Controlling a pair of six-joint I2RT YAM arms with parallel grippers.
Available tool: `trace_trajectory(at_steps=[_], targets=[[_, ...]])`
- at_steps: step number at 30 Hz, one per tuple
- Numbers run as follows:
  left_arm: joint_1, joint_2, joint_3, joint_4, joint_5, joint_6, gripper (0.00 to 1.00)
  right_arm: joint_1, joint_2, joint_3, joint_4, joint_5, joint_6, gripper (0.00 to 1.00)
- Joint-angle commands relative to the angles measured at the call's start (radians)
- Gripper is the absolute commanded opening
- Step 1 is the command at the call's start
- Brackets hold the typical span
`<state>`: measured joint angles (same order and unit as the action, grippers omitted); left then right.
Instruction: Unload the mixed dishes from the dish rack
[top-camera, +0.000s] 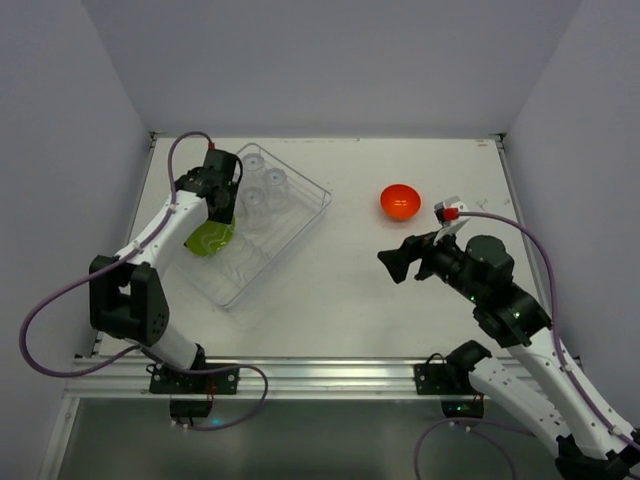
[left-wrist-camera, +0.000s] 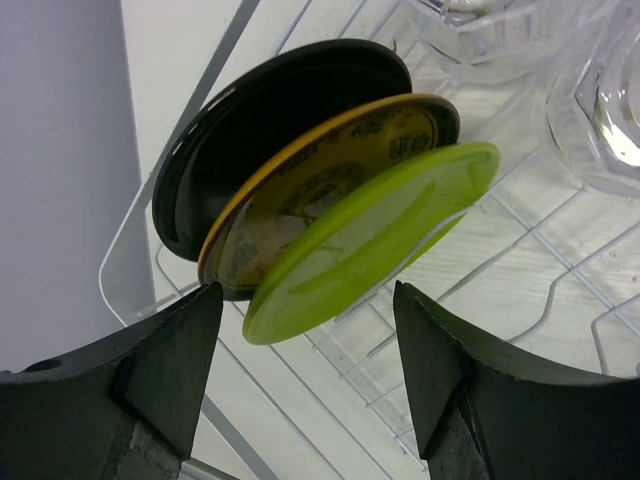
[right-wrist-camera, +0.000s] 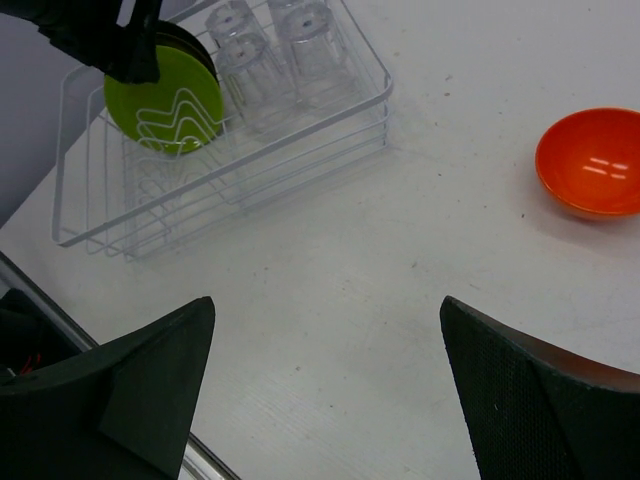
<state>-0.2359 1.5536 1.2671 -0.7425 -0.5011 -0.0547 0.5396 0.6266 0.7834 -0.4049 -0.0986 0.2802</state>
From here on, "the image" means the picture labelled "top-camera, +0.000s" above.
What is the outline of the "orange plastic bowl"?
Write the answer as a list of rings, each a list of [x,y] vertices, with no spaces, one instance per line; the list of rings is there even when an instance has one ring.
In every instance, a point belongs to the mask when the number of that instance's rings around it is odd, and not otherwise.
[[[422,207],[422,199],[417,190],[406,184],[392,184],[380,194],[382,211],[392,220],[407,221],[415,217]]]

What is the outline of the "lime green plate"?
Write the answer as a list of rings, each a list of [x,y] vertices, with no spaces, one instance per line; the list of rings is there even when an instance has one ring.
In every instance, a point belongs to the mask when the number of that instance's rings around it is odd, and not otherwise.
[[[230,224],[207,220],[187,238],[184,246],[198,257],[216,255],[232,240],[235,226],[235,219]]]

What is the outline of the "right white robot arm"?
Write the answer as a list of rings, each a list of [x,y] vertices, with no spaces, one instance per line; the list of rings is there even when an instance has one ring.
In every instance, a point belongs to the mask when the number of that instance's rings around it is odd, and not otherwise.
[[[561,344],[538,301],[513,280],[514,259],[503,242],[488,235],[471,238],[460,249],[453,235],[434,233],[406,238],[397,249],[378,253],[395,283],[406,280],[413,262],[416,280],[436,276],[474,306],[481,330],[506,349],[538,384],[533,390],[512,377],[480,343],[470,340],[444,358],[452,381],[466,382],[489,396],[525,426],[550,451],[565,479],[624,479],[639,463],[633,442],[639,432],[592,388],[589,408],[571,375],[584,376]]]

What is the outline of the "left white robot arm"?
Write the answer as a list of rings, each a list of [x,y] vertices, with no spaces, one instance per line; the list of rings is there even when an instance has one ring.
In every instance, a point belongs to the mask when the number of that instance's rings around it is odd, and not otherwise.
[[[196,369],[202,349],[170,323],[162,277],[173,255],[205,222],[232,223],[242,178],[237,155],[209,147],[202,166],[172,181],[161,210],[140,234],[114,256],[92,261],[91,326],[138,344],[180,371]]]

